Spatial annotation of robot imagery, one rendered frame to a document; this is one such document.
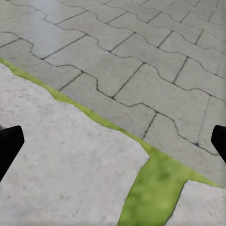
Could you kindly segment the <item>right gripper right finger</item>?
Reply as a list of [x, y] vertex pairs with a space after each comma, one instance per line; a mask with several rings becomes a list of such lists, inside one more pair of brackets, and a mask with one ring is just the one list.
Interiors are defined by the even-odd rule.
[[217, 125], [214, 127], [211, 142], [226, 163], [226, 127]]

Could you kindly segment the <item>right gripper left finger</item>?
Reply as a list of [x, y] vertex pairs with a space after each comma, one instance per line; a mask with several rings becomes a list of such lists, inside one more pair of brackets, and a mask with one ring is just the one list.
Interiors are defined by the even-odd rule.
[[21, 126], [0, 130], [0, 182], [23, 144], [24, 135]]

